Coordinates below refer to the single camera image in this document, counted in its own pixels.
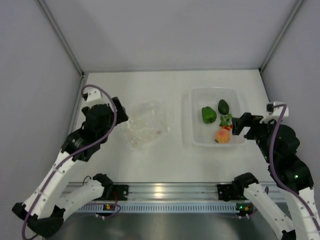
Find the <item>fake red cherry tomatoes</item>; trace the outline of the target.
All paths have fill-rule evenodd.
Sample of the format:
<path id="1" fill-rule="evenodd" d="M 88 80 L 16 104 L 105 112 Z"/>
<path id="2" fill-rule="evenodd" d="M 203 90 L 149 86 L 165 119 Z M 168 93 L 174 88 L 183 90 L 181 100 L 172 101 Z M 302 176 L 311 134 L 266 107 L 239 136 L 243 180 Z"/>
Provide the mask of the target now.
<path id="1" fill-rule="evenodd" d="M 233 116 L 230 113 L 227 115 L 221 115 L 219 126 L 222 129 L 231 131 L 233 129 L 232 118 Z"/>

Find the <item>fake dark green vegetable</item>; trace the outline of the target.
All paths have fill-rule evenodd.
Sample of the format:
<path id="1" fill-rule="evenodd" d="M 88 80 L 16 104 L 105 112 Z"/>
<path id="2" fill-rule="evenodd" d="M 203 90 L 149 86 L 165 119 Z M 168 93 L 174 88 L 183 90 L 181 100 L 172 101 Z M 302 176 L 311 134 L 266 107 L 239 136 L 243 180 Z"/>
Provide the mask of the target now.
<path id="1" fill-rule="evenodd" d="M 228 115 L 230 113 L 230 107 L 224 99 L 221 99 L 218 102 L 218 112 L 221 115 Z"/>

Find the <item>fake orange tomato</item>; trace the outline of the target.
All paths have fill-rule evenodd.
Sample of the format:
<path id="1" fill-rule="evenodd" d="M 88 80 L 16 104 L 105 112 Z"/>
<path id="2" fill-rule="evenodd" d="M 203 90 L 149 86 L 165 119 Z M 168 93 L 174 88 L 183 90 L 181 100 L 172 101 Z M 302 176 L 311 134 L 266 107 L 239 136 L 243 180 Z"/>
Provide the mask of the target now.
<path id="1" fill-rule="evenodd" d="M 215 141 L 219 144 L 227 144 L 231 139 L 230 131 L 224 128 L 219 129 L 215 133 Z"/>

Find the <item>clear zip top bag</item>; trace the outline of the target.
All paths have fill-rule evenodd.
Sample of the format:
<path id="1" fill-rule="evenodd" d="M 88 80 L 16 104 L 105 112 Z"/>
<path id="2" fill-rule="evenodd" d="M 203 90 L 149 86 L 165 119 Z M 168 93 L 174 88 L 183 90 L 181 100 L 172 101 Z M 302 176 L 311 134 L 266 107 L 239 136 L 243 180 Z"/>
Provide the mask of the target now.
<path id="1" fill-rule="evenodd" d="M 124 139 L 131 149 L 148 145 L 170 130 L 166 110 L 158 101 L 134 105 L 128 112 L 128 121 L 122 125 Z"/>

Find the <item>fake green bell pepper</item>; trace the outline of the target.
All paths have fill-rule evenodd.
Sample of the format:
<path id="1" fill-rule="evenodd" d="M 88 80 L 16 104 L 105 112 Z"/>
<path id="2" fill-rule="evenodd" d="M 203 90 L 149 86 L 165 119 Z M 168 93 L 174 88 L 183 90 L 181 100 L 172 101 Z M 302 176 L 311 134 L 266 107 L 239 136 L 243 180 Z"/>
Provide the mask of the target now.
<path id="1" fill-rule="evenodd" d="M 212 124 L 217 119 L 217 113 L 210 106 L 205 106 L 201 109 L 202 121 L 205 124 Z"/>

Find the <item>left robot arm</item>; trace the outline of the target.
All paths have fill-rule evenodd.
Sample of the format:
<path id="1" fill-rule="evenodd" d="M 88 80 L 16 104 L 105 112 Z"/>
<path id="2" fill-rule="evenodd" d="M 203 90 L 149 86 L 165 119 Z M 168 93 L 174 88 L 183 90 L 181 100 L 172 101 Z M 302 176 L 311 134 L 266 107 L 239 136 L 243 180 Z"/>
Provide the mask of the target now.
<path id="1" fill-rule="evenodd" d="M 23 239 L 27 238 L 26 228 L 35 236 L 52 237 L 78 209 L 93 200 L 107 200 L 114 193 L 114 182 L 106 174 L 98 173 L 87 184 L 62 196 L 71 177 L 100 150 L 113 128 L 129 119 L 117 97 L 111 98 L 109 104 L 101 97 L 96 104 L 89 96 L 85 101 L 87 106 L 81 110 L 85 121 L 81 127 L 67 136 L 51 170 L 34 193 L 12 208 L 23 220 Z"/>

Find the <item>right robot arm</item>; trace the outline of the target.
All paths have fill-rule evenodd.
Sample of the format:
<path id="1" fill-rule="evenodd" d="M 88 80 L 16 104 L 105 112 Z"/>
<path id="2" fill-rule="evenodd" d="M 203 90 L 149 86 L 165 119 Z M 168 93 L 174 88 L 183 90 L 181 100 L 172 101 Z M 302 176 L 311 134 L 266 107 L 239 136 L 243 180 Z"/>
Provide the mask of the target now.
<path id="1" fill-rule="evenodd" d="M 308 166 L 297 156 L 300 141 L 295 131 L 281 123 L 284 114 L 267 117 L 244 113 L 232 118 L 232 134 L 254 140 L 260 149 L 271 178 L 283 194 L 290 215 L 286 215 L 250 172 L 234 178 L 233 192 L 246 198 L 260 212 L 279 240 L 318 240 L 320 217 L 315 203 L 314 182 Z"/>

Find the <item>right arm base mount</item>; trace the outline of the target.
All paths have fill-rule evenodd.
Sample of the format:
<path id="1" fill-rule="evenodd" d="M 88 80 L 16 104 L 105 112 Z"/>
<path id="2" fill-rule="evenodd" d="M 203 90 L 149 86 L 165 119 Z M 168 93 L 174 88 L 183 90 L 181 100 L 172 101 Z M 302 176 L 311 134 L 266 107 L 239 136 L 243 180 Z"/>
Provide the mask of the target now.
<path id="1" fill-rule="evenodd" d="M 218 184 L 216 187 L 218 199 L 221 201 L 229 202 L 246 200 L 238 188 L 232 184 Z"/>

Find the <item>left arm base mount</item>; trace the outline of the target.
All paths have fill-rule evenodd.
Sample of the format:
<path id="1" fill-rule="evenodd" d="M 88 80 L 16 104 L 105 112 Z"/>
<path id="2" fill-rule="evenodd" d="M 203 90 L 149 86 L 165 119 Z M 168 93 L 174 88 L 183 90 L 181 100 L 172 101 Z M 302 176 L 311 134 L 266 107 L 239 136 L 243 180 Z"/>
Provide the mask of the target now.
<path id="1" fill-rule="evenodd" d="M 114 184 L 109 195 L 111 201 L 127 201 L 129 195 L 129 185 Z"/>

